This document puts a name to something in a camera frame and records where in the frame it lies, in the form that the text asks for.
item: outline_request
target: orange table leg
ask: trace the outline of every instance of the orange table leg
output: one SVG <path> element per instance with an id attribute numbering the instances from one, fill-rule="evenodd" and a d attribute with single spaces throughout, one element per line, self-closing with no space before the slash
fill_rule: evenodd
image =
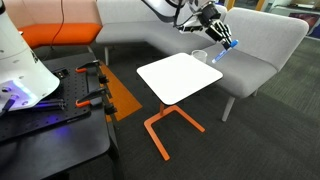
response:
<path id="1" fill-rule="evenodd" d="M 205 129 L 192 117 L 190 117 L 186 112 L 184 112 L 182 109 L 180 109 L 177 105 L 169 106 L 166 109 L 164 109 L 164 104 L 160 104 L 160 112 L 151 118 L 147 119 L 144 122 L 144 126 L 146 127 L 148 133 L 150 134 L 153 142 L 156 144 L 157 148 L 159 149 L 163 159 L 165 161 L 170 159 L 169 154 L 167 153 L 166 149 L 163 147 L 160 139 L 154 132 L 152 128 L 152 124 L 156 121 L 160 120 L 162 117 L 170 114 L 172 111 L 177 111 L 179 114 L 181 114 L 187 121 L 189 121 L 194 127 L 196 127 L 200 132 L 204 132 Z"/>

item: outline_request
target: gray couch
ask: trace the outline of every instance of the gray couch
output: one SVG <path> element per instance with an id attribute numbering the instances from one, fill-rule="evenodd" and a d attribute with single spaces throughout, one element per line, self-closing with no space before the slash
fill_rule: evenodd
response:
<path id="1" fill-rule="evenodd" d="M 181 34 L 172 24 L 161 22 L 141 0 L 98 0 L 97 4 L 103 28 L 96 42 L 106 46 L 107 64 L 108 45 L 147 42 L 167 55 L 173 55 L 180 52 L 190 54 L 195 49 L 203 49 L 215 43 L 205 32 Z M 223 20 L 226 8 L 217 8 Z M 189 7 L 184 6 L 178 24 L 190 15 Z"/>

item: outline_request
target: white machine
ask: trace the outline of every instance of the white machine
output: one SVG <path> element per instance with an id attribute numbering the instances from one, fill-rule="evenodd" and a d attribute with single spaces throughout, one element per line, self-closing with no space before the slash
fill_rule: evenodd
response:
<path id="1" fill-rule="evenodd" d="M 0 113 L 30 108 L 58 86 L 13 25 L 0 0 Z"/>
<path id="2" fill-rule="evenodd" d="M 142 0 L 164 22 L 173 22 L 180 32 L 206 29 L 225 49 L 230 47 L 231 33 L 219 18 L 211 0 Z M 193 15 L 177 25 L 180 9 L 186 4 Z M 7 111 L 30 108 L 51 94 L 58 86 L 54 76 L 36 57 L 11 22 L 0 0 L 0 117 Z"/>

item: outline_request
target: cup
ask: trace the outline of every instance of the cup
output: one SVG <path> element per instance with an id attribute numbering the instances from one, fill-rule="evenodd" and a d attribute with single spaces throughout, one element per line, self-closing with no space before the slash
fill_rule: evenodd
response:
<path id="1" fill-rule="evenodd" d="M 194 58 L 198 59 L 203 63 L 206 63 L 208 54 L 202 50 L 194 50 L 192 51 L 191 56 L 193 56 Z"/>

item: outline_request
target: tabletop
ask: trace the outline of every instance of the tabletop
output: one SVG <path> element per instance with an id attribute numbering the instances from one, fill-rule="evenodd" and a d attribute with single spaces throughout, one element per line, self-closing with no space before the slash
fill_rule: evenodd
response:
<path id="1" fill-rule="evenodd" d="M 77 67 L 95 60 L 92 53 L 45 61 L 45 65 Z M 95 68 L 88 69 L 89 91 L 99 87 Z M 88 118 L 45 128 L 0 144 L 0 179 L 43 179 L 107 152 L 109 132 L 101 98 L 91 101 Z"/>
<path id="2" fill-rule="evenodd" d="M 137 69 L 167 105 L 173 105 L 222 78 L 222 73 L 194 57 L 179 53 Z"/>

